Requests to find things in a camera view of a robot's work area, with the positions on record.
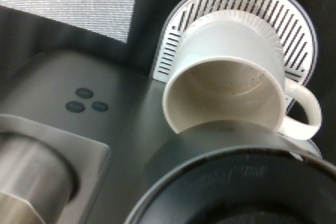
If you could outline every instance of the espresso machine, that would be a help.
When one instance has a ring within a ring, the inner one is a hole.
[[[288,43],[300,54],[286,57],[286,76],[315,87],[318,39],[307,15],[319,11],[306,3],[306,12],[298,3],[166,1],[156,8],[156,1],[138,1],[127,44],[1,8],[18,26],[48,26],[3,59],[0,223],[334,223],[333,152],[238,121],[210,122],[177,135],[162,111],[169,43],[195,15],[225,7],[277,18],[283,33],[297,21],[292,29],[303,28]],[[160,26],[148,26],[157,12]],[[304,120],[292,99],[286,103],[289,115]],[[313,140],[325,147],[322,136],[324,129]]]

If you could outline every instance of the gray surface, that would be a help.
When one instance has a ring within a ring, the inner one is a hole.
[[[145,162],[153,153],[174,136],[163,119],[163,83],[151,81],[145,94],[124,123],[114,163],[99,192],[87,224],[121,224],[135,206],[133,195]]]
[[[145,100],[141,99],[145,86],[147,78],[133,76],[115,64],[73,52],[55,52],[39,55],[25,64],[1,92],[0,132],[16,132],[45,142],[78,174],[79,191],[58,224],[85,220],[114,152],[120,152],[120,134],[135,106]],[[93,98],[84,100],[75,95],[79,87],[93,90]],[[79,114],[66,110],[72,100],[85,104]],[[108,103],[106,112],[91,109],[94,101]]]

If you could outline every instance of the white cup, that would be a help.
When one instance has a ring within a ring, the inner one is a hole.
[[[285,78],[283,50],[274,29],[253,14],[210,13],[187,28],[177,47],[163,93],[168,124],[180,133],[216,120],[259,124],[295,139],[321,127],[310,91]],[[301,104],[309,124],[285,116],[285,96]]]

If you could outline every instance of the drip tray grate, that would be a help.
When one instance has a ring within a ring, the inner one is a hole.
[[[286,77],[306,85],[316,63],[316,34],[309,16],[294,0],[186,0],[175,7],[162,31],[153,64],[153,79],[169,80],[180,38],[190,23],[220,10],[241,10],[262,18],[276,29],[285,54]],[[292,99],[286,98],[288,109]]]

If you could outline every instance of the stainless steel part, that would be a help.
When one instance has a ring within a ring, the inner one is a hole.
[[[78,176],[79,188],[63,209],[57,224],[82,223],[91,209],[106,168],[111,165],[109,147],[103,143],[13,115],[0,115],[0,132],[19,133],[39,139],[69,161]]]
[[[153,79],[169,80],[180,38],[190,23],[219,10],[241,10],[259,16],[279,34],[285,53],[286,77],[306,85],[316,63],[316,34],[307,14],[295,0],[186,0],[166,20],[153,63]]]
[[[229,158],[237,155],[244,158],[243,163],[229,162]],[[256,162],[252,158],[253,155],[270,155],[270,160],[267,160],[267,157],[262,157]],[[285,162],[283,164],[280,162],[279,166],[274,168],[273,162],[276,161],[271,160],[271,157],[274,160],[277,160],[277,158],[286,158],[285,160],[291,160],[295,165],[301,166],[301,168],[292,170],[292,168],[286,167]],[[229,167],[225,172],[214,168],[208,173],[204,173],[204,175],[195,175],[192,180],[186,180],[186,178],[183,179],[192,170],[198,170],[201,166],[211,163],[211,161],[220,160],[220,158],[228,158],[226,162],[228,164],[231,163],[229,165],[225,164],[225,162],[222,163]],[[312,170],[313,175],[319,173],[318,178],[324,179],[325,185],[322,183],[319,185],[319,182],[309,176],[307,173]],[[297,181],[288,182],[286,176],[291,176],[289,179]],[[181,185],[177,187],[174,182],[180,177],[183,180],[180,181]],[[241,180],[246,180],[243,181],[244,185],[237,184],[237,179],[240,177]],[[274,200],[274,203],[282,201],[282,205],[288,205],[288,209],[295,208],[295,211],[301,211],[300,207],[303,206],[307,209],[304,210],[304,215],[309,213],[307,211],[316,210],[313,205],[313,203],[316,203],[321,207],[324,206],[322,211],[319,210],[319,212],[322,212],[327,217],[321,217],[318,212],[315,214],[310,213],[309,215],[313,217],[312,220],[319,220],[316,223],[325,223],[321,220],[330,221],[334,220],[336,217],[334,203],[330,203],[330,198],[322,196],[328,194],[331,195],[331,198],[334,197],[334,166],[322,161],[315,155],[303,152],[273,131],[252,123],[240,121],[216,121],[187,129],[157,150],[145,164],[141,178],[142,181],[136,187],[138,196],[142,195],[142,198],[130,212],[126,224],[150,224],[157,223],[159,220],[160,223],[189,223],[181,220],[186,220],[184,218],[189,218],[187,220],[190,220],[190,217],[204,211],[202,206],[216,207],[223,201],[225,208],[222,208],[223,210],[220,210],[220,212],[225,214],[229,206],[232,206],[231,202],[234,198],[238,198],[238,200],[243,201],[243,204],[258,204],[258,200],[262,202]],[[303,182],[309,178],[310,184],[304,185]],[[268,198],[264,196],[253,197],[250,195],[246,198],[246,194],[241,193],[241,190],[246,193],[253,191],[253,186],[249,186],[247,183],[258,184],[255,193],[259,194],[259,192],[268,192]],[[277,189],[270,188],[271,184],[277,185]],[[192,197],[189,197],[190,195],[186,196],[186,192],[181,193],[183,191],[192,191]],[[277,197],[279,195],[274,195],[273,191],[276,194],[282,192],[280,194],[285,195],[283,200]],[[313,203],[303,202],[306,197],[310,197],[309,200],[310,202],[313,201]]]
[[[75,193],[70,166],[31,138],[0,134],[1,224],[54,224]]]

